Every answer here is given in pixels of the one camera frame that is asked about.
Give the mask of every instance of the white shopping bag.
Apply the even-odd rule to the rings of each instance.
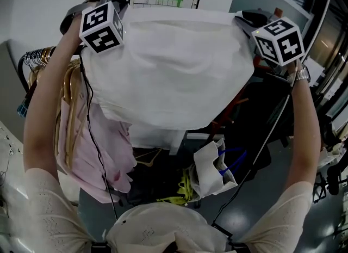
[[[231,171],[226,171],[223,176],[219,173],[227,169],[225,154],[219,156],[219,151],[222,150],[225,150],[225,142],[220,139],[194,153],[195,166],[190,169],[190,182],[199,196],[194,201],[212,194],[218,195],[237,186]]]
[[[128,8],[124,46],[82,53],[94,97],[109,119],[162,129],[207,126],[253,74],[234,14]]]

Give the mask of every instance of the black buckle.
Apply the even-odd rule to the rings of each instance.
[[[108,242],[92,242],[91,253],[111,253]]]

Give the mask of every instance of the white shirt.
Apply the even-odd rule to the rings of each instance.
[[[26,172],[36,253],[88,252],[93,238],[86,232],[57,180],[41,169]],[[298,182],[240,242],[251,252],[293,252],[310,209],[313,186]],[[125,212],[106,240],[113,252],[162,253],[172,242],[180,252],[225,252],[227,238],[197,212],[169,203],[142,205]]]

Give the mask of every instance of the hanging clothes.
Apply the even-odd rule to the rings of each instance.
[[[109,119],[163,129],[207,126],[253,74],[234,14],[128,8],[125,44],[82,53],[87,78]]]
[[[110,203],[103,179],[104,169],[90,136],[86,116],[87,106],[80,91],[70,105],[61,100],[57,161],[87,193],[101,203]],[[89,117],[109,186],[123,193],[129,192],[132,179],[127,173],[136,166],[129,141],[130,124],[106,119],[100,106],[94,103],[90,106]],[[118,196],[113,195],[113,200],[118,201]]]

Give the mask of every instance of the person's left arm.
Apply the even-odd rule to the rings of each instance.
[[[77,16],[61,38],[29,105],[24,126],[24,169],[40,168],[57,181],[57,163],[54,155],[54,129],[60,88],[79,38],[81,16]]]

